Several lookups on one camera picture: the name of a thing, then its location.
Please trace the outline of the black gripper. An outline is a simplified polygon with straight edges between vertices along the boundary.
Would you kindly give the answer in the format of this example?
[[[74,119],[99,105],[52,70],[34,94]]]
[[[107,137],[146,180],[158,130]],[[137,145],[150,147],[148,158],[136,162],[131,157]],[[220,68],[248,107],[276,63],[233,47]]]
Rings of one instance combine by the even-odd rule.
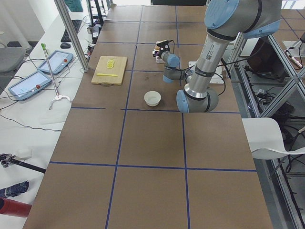
[[[155,58],[155,57],[161,57],[161,55],[162,55],[162,53],[163,52],[165,52],[165,49],[160,49],[159,51],[157,51],[157,50],[153,50],[153,57]]]

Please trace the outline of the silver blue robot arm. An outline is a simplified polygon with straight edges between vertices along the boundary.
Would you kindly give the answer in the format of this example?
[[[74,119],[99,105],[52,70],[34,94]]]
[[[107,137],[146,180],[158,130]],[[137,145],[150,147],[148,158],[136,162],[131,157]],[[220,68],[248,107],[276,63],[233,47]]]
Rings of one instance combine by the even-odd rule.
[[[211,78],[229,42],[238,33],[244,38],[260,38],[275,33],[280,26],[280,0],[213,0],[205,12],[207,36],[194,70],[179,70],[179,58],[170,52],[169,41],[157,42],[153,56],[164,61],[163,80],[186,80],[176,95],[180,112],[209,112],[218,104],[217,92],[209,87]]]

